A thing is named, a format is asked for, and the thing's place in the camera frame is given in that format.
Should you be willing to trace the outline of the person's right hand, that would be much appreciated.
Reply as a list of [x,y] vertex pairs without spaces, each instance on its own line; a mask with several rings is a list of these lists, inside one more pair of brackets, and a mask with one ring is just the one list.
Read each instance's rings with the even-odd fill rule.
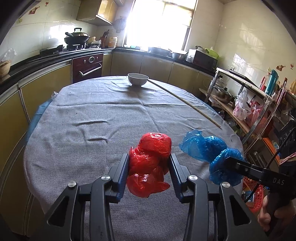
[[268,204],[269,204],[269,198],[266,195],[263,199],[262,207],[257,216],[258,223],[260,224],[262,229],[265,232],[267,232],[270,229],[271,218],[275,217],[277,218],[278,222],[274,227],[274,231],[276,232],[277,230],[284,230],[292,221],[293,217],[295,216],[295,207],[293,205],[293,202],[291,201],[287,206],[277,209],[274,212],[274,214],[267,211]]

